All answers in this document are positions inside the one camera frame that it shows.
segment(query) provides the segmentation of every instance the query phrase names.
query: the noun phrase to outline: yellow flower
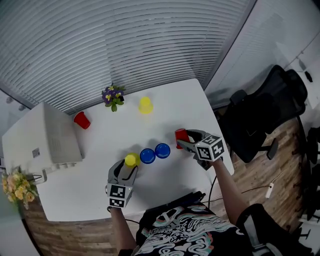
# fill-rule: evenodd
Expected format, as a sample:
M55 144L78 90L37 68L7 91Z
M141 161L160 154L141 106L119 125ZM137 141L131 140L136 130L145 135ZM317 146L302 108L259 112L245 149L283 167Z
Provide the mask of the yellow flower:
M21 175L20 175L19 173L15 173L15 174L13 175L13 178L14 178L16 181L18 181L18 180L20 179L20 177L21 177Z
M3 185L7 185L8 184L7 179L5 177L2 177L2 184Z
M12 188L16 187L16 180L12 175L9 175L7 181L8 181L8 184L10 187L12 187Z
M29 184L29 182L28 182L26 179L24 179L24 180L22 181L22 186L23 186L24 188L29 188L29 187L30 187L30 184Z
M11 194L8 195L8 200L9 200L11 203L13 203L13 202L15 201L15 199L16 199L16 196L15 196L13 193L11 193Z
M21 191L17 190L16 192L14 192L14 194L18 199L24 199L24 194Z
M3 187L3 192L7 193L8 192L8 186L6 184L3 184L2 187Z
M31 192L26 193L26 200L28 202L32 202L35 199L34 194L32 194Z
M23 187L23 186L18 187L17 191L19 191L19 192L21 192L21 193L24 193L24 194L27 193L26 188Z

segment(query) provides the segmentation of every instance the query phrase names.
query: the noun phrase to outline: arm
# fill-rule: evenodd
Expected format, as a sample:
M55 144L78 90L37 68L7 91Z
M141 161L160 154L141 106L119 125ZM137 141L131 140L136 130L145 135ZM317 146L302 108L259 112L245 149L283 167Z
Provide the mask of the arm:
M134 250L137 247L137 244L131 234L131 231L121 209L111 208L110 213L113 232L115 235L116 249L118 253L120 252L120 250Z
M230 222L236 225L238 217L249 207L249 204L238 190L224 162L218 159L212 163L212 166L221 188L226 214Z

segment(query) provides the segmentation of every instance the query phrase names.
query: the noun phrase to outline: blue cup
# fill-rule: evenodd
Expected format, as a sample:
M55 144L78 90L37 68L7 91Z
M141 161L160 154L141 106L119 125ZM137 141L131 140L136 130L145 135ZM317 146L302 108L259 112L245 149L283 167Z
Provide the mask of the blue cup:
M140 159L144 164L151 164L156 159L156 154L151 148L145 148L140 153Z
M170 147L165 143L160 143L155 147L155 155L158 158L164 159L170 155Z

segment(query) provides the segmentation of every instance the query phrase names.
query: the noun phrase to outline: chair armrest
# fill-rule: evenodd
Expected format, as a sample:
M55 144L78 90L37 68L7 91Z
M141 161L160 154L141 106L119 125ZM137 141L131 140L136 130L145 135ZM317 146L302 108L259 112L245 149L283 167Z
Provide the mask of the chair armrest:
M239 104L245 97L247 93L244 90L237 90L231 97L230 101L233 105Z

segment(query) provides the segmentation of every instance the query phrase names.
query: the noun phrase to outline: potted flower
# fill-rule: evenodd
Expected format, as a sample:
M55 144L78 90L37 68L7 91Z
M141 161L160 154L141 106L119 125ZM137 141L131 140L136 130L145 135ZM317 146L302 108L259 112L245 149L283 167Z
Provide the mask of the potted flower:
M126 90L124 86L119 87L112 83L111 86L102 91L101 94L105 106L111 107L112 112L117 111L117 105L124 104L124 90Z
M3 192L10 202L18 206L19 201L22 201L25 209L28 210L29 202L38 196L37 187L33 184L34 180L34 178L28 180L20 168L9 175L4 172L2 173Z

